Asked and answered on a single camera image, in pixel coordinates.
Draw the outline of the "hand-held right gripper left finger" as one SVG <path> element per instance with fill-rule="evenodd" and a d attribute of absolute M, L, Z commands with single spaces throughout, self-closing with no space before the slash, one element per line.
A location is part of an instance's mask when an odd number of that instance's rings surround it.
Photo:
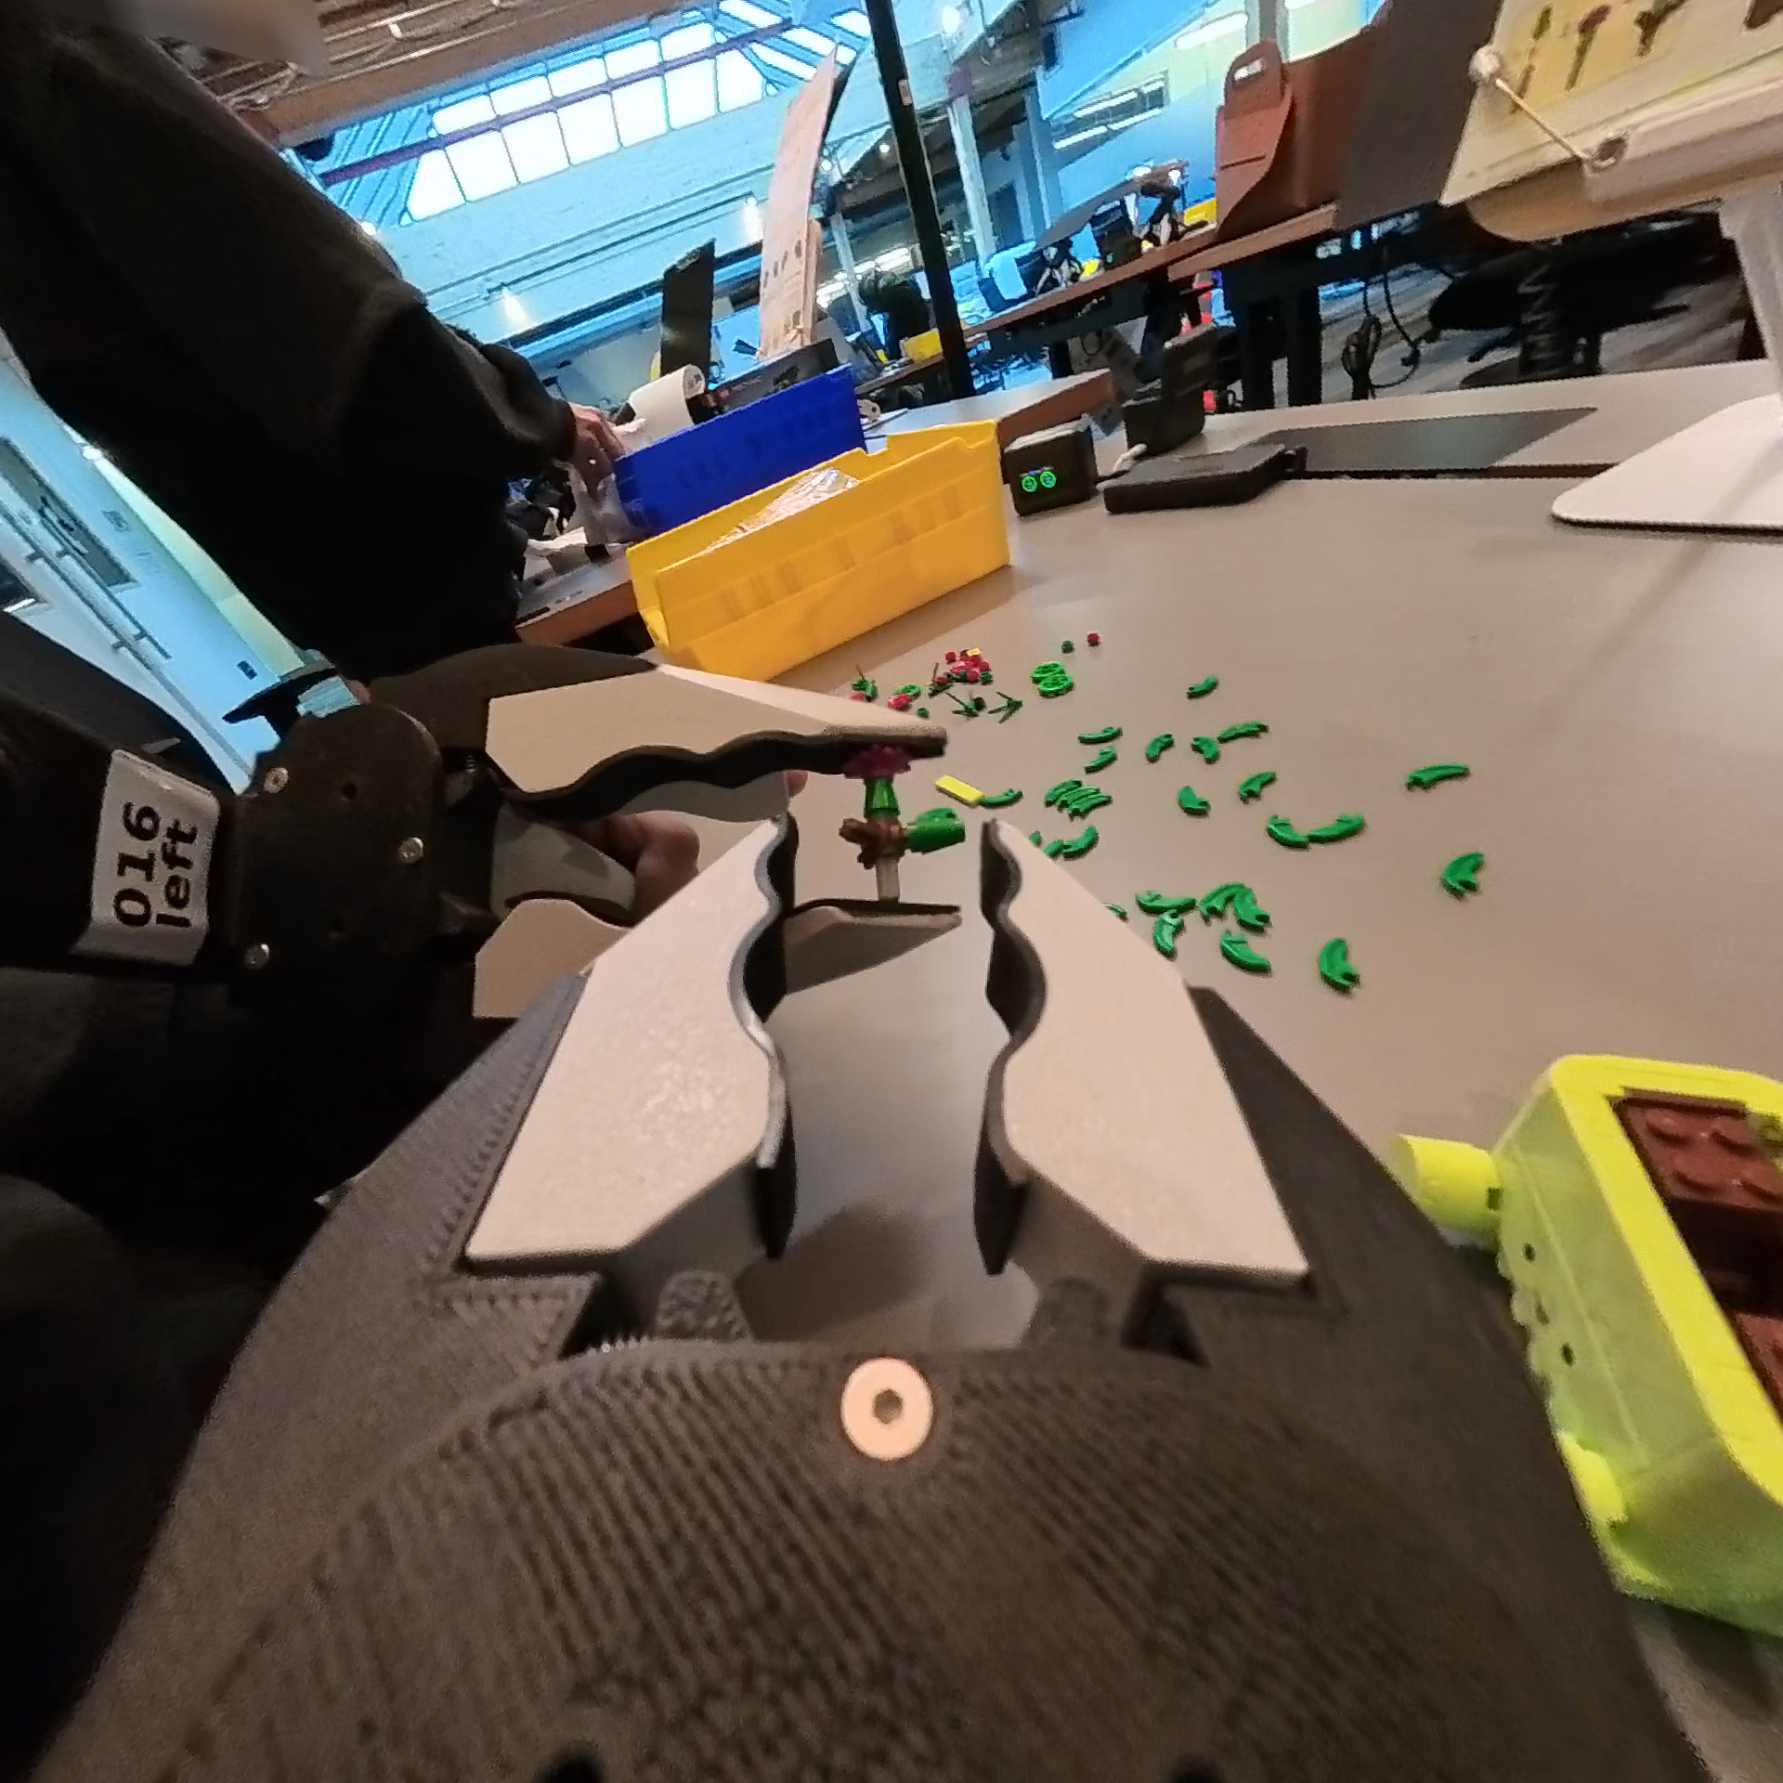
<path fill-rule="evenodd" d="M 583 976 L 465 1243 L 474 1273 L 743 1273 L 784 1256 L 795 1141 L 767 1019 L 788 993 L 790 814 Z"/>

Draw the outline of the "toy brick flower stem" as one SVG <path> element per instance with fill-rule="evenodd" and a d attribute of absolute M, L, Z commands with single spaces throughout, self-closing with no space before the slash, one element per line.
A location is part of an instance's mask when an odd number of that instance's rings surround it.
<path fill-rule="evenodd" d="M 888 907 L 903 900 L 907 857 L 934 857 L 968 842 L 966 824 L 955 811 L 903 812 L 897 783 L 910 768 L 910 753 L 888 744 L 858 751 L 843 768 L 843 779 L 860 786 L 860 811 L 838 825 L 838 837 L 871 874 L 877 902 Z"/>

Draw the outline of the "person's left hand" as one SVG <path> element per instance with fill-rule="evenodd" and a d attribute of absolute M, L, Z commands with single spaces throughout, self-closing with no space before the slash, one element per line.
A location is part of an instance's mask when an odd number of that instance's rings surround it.
<path fill-rule="evenodd" d="M 695 883 L 702 870 L 702 840 L 676 814 L 613 814 L 574 825 L 570 837 L 632 879 L 635 924 Z"/>

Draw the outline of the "yellow plastic bin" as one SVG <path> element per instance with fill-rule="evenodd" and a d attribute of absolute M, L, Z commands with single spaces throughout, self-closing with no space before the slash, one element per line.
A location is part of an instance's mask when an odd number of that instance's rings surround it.
<path fill-rule="evenodd" d="M 1012 560 L 992 421 L 894 435 L 821 467 L 840 493 L 769 519 L 784 480 L 628 549 L 635 612 L 673 668 L 775 681 Z"/>

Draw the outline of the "scattered green toy leaves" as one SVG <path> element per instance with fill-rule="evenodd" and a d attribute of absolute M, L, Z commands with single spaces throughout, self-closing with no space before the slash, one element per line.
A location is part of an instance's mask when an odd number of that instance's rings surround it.
<path fill-rule="evenodd" d="M 1038 701 L 1061 701 L 1076 692 L 1077 679 L 1064 662 L 1064 658 L 1074 656 L 1076 651 L 1076 640 L 1066 638 L 1059 645 L 1059 658 L 1042 660 L 1029 671 L 1031 694 Z M 994 686 L 986 688 L 983 697 L 966 697 L 964 690 L 931 697 L 925 692 L 927 681 L 901 682 L 881 695 L 879 681 L 858 671 L 856 677 L 849 681 L 845 699 L 860 705 L 884 705 L 884 710 L 890 714 L 918 721 L 929 721 L 933 718 L 931 708 L 934 703 L 944 703 L 947 712 L 962 721 L 992 720 L 998 725 L 1011 721 L 1024 708 L 1024 699 L 1016 694 L 1003 694 L 999 701 L 992 705 L 986 692 Z M 1222 753 L 1228 747 L 1259 742 L 1269 734 L 1269 729 L 1271 727 L 1261 721 L 1235 723 L 1209 734 L 1194 734 L 1189 740 L 1189 747 L 1204 768 L 1215 768 L 1222 762 Z M 1059 833 L 1029 833 L 1031 846 L 1046 859 L 1059 864 L 1076 864 L 1100 848 L 1102 831 L 1092 824 L 1092 818 L 1113 805 L 1113 794 L 1103 781 L 1120 762 L 1124 738 L 1126 731 L 1122 725 L 1103 725 L 1077 733 L 1076 744 L 1083 751 L 1090 751 L 1090 755 L 1076 775 L 1059 779 L 1038 798 L 1042 814 L 1057 820 L 1061 829 Z M 1172 733 L 1157 733 L 1144 742 L 1141 760 L 1148 768 L 1155 768 L 1165 762 L 1176 744 L 1178 740 Z M 1473 770 L 1467 764 L 1427 764 L 1412 770 L 1404 777 L 1402 788 L 1406 792 L 1436 792 L 1438 788 L 1466 783 L 1471 773 Z M 1274 770 L 1250 773 L 1237 785 L 1239 803 L 1246 809 L 1259 807 L 1265 794 L 1271 792 L 1278 781 L 1280 775 Z M 962 807 L 942 794 L 940 798 L 946 803 L 938 809 L 953 811 L 962 820 L 966 820 L 964 814 L 972 812 L 990 818 L 994 814 L 1011 814 L 1025 799 L 1025 792 L 1020 786 L 990 792 L 981 788 L 981 792 L 985 794 L 985 801 L 977 809 Z M 1207 820 L 1215 811 L 1213 803 L 1191 783 L 1181 785 L 1174 792 L 1174 809 L 1183 818 L 1194 822 Z M 1313 853 L 1363 837 L 1367 827 L 1363 814 L 1337 814 L 1315 827 L 1295 824 L 1285 814 L 1271 814 L 1265 820 L 1263 833 L 1271 844 L 1282 850 Z M 1484 889 L 1486 872 L 1488 857 L 1482 851 L 1456 855 L 1441 864 L 1438 872 L 1438 890 L 1456 903 L 1475 900 Z M 1105 909 L 1122 924 L 1131 922 L 1135 915 L 1139 915 L 1148 926 L 1150 948 L 1167 963 L 1174 965 L 1180 961 L 1183 937 L 1191 918 L 1194 918 L 1215 933 L 1217 952 L 1233 970 L 1256 978 L 1274 974 L 1274 963 L 1259 952 L 1259 944 L 1274 937 L 1274 916 L 1261 903 L 1256 887 L 1246 881 L 1222 881 L 1204 894 L 1170 894 L 1148 889 L 1133 894 L 1126 903 L 1107 903 Z M 1350 942 L 1345 937 L 1332 937 L 1323 942 L 1317 950 L 1313 968 L 1317 980 L 1337 996 L 1349 998 L 1363 985 L 1363 976 Z"/>

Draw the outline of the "person's dark clothing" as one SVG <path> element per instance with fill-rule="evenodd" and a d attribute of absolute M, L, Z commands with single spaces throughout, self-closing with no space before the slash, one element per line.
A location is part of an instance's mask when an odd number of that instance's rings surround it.
<path fill-rule="evenodd" d="M 24 1780 L 136 1591 L 221 1377 L 342 1189 L 504 1026 L 4 970 L 2 1765 Z"/>

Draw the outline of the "lime green printed fixture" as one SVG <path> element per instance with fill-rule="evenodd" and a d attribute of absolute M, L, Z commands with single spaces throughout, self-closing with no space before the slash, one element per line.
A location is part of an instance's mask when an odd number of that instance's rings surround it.
<path fill-rule="evenodd" d="M 1490 1149 L 1402 1136 L 1389 1171 L 1488 1249 L 1586 1524 L 1635 1598 L 1781 1635 L 1781 1405 L 1755 1377 L 1614 1104 L 1746 1104 L 1781 1175 L 1780 1082 L 1614 1056 L 1553 1063 Z"/>

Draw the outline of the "tan cardboard sheet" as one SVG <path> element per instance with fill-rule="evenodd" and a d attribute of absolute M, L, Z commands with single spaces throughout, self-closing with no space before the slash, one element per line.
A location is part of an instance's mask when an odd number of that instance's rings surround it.
<path fill-rule="evenodd" d="M 821 159 L 849 71 L 832 51 L 788 105 L 769 177 L 758 304 L 758 361 L 814 344 L 823 226 L 816 216 Z"/>

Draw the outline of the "flat black device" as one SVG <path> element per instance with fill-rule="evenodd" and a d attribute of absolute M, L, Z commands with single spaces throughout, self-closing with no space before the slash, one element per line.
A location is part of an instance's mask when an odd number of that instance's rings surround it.
<path fill-rule="evenodd" d="M 1211 456 L 1142 458 L 1100 489 L 1111 517 L 1226 510 L 1304 478 L 1306 467 L 1306 448 L 1271 441 Z"/>

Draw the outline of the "black vertical pole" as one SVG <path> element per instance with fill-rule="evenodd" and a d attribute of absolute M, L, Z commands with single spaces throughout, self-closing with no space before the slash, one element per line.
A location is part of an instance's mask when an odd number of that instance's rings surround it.
<path fill-rule="evenodd" d="M 894 135 L 895 159 L 903 192 L 916 235 L 918 261 L 923 270 L 934 326 L 940 335 L 942 363 L 947 376 L 947 393 L 953 400 L 970 400 L 975 380 L 970 365 L 970 346 L 960 318 L 940 209 L 925 151 L 925 135 L 916 90 L 910 79 L 907 53 L 897 25 L 894 3 L 864 3 L 868 34 L 879 70 L 881 92 Z"/>

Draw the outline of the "brown toy brick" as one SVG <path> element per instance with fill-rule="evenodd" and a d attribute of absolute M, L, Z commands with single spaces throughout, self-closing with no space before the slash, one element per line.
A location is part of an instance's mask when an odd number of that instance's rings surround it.
<path fill-rule="evenodd" d="M 1614 1104 L 1705 1290 L 1781 1407 L 1781 1173 L 1741 1102 L 1635 1091 Z"/>

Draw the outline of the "upright black box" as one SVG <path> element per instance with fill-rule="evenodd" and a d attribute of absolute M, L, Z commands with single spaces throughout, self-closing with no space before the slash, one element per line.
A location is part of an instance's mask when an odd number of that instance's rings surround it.
<path fill-rule="evenodd" d="M 1165 346 L 1157 376 L 1139 385 L 1122 404 L 1128 452 L 1159 458 L 1204 434 L 1207 391 L 1217 382 L 1219 356 L 1217 324 L 1196 324 Z"/>

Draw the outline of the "background desk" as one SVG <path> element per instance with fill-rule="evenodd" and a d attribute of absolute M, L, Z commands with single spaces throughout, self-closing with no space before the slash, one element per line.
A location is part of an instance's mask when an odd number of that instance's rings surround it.
<path fill-rule="evenodd" d="M 1336 205 L 1304 211 L 1272 227 L 1219 239 L 1200 229 L 1126 266 L 1014 305 L 964 331 L 968 350 L 992 359 L 1040 357 L 1051 378 L 1100 376 L 1102 408 L 1131 395 L 1142 378 L 1113 356 L 1120 330 L 1154 317 L 1187 320 L 1204 287 L 1217 283 L 1235 339 L 1239 408 L 1308 409 L 1326 396 L 1321 292 L 1336 281 L 1328 244 L 1345 235 Z"/>

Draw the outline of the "booklet holder stand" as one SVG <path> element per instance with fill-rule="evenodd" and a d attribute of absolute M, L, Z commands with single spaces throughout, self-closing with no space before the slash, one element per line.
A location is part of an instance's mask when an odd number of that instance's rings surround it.
<path fill-rule="evenodd" d="M 1518 244 L 1720 203 L 1780 179 L 1780 49 L 1659 99 L 1566 125 L 1516 94 L 1505 55 L 1467 64 L 1473 103 L 1441 203 Z"/>

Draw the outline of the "building instruction booklet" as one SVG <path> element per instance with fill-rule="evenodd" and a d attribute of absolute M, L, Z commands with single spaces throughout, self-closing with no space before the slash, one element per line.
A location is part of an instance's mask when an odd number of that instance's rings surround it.
<path fill-rule="evenodd" d="M 1778 3 L 1510 3 L 1467 60 L 1441 194 L 1458 205 L 1674 109 L 1780 81 Z"/>

